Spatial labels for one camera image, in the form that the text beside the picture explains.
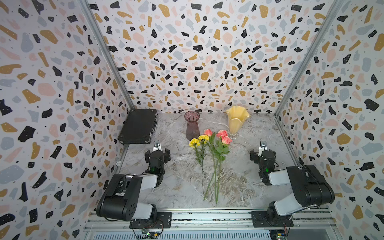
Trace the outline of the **pink rose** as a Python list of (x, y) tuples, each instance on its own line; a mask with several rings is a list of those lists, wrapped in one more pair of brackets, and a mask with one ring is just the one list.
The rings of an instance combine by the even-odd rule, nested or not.
[(210, 150), (210, 153), (211, 153), (211, 156), (212, 156), (212, 160), (213, 160), (212, 176), (211, 176), (211, 179), (209, 180), (209, 183), (208, 183), (208, 186), (207, 186), (207, 190), (206, 190), (206, 192), (204, 194), (204, 200), (206, 200), (206, 199), (209, 198), (209, 194), (213, 194), (213, 196), (215, 197), (214, 185), (215, 185), (215, 167), (216, 167), (215, 162), (216, 162), (216, 160), (215, 160), (215, 157), (214, 157), (214, 142), (215, 142), (215, 139), (216, 139), (216, 133), (214, 133), (210, 129), (206, 129), (206, 130), (204, 130), (204, 135), (209, 136), (209, 150)]
[(215, 148), (216, 151), (216, 182), (215, 182), (215, 202), (219, 203), (219, 194), (220, 194), (220, 177), (221, 177), (221, 168), (222, 162), (226, 159), (226, 155), (230, 152), (229, 145), (231, 144), (232, 139), (229, 136), (220, 137), (220, 141), (217, 143)]
[(226, 159), (226, 154), (229, 153), (229, 145), (232, 140), (228, 136), (228, 132), (225, 130), (220, 130), (216, 134), (216, 139), (214, 142), (214, 157), (215, 157), (215, 203), (219, 203), (219, 193), (220, 193), (220, 175), (221, 175), (221, 165), (222, 162)]

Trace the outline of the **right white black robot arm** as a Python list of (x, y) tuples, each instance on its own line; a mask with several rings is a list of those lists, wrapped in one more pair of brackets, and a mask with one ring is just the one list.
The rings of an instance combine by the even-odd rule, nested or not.
[(331, 204), (335, 193), (314, 165), (286, 167), (276, 170), (276, 152), (261, 146), (250, 152), (250, 160), (259, 165), (259, 177), (266, 186), (289, 185), (292, 193), (271, 202), (265, 211), (251, 212), (255, 228), (292, 227), (293, 214), (308, 207)]

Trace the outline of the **yellow carnation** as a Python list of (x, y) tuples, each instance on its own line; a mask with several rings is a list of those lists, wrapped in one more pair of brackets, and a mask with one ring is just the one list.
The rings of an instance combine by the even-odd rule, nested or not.
[(204, 160), (206, 156), (206, 146), (209, 141), (209, 136), (207, 135), (200, 135), (197, 139), (193, 138), (189, 142), (189, 146), (195, 150), (196, 160), (201, 166), (201, 173), (202, 173), (202, 189), (203, 193), (205, 193), (205, 172), (204, 172)]
[(198, 149), (198, 158), (199, 158), (199, 163), (201, 167), (203, 166), (204, 159), (206, 157), (206, 151), (207, 148), (209, 147), (209, 136), (207, 135), (200, 135), (199, 136), (199, 149)]

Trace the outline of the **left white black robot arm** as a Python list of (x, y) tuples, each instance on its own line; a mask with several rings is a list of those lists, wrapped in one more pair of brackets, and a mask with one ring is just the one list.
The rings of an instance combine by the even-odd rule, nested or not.
[(160, 186), (165, 174), (164, 165), (170, 160), (168, 149), (147, 151), (145, 162), (149, 168), (143, 174), (115, 174), (96, 207), (97, 216), (108, 220), (140, 220), (153, 225), (157, 220), (157, 207), (139, 202), (140, 193)]

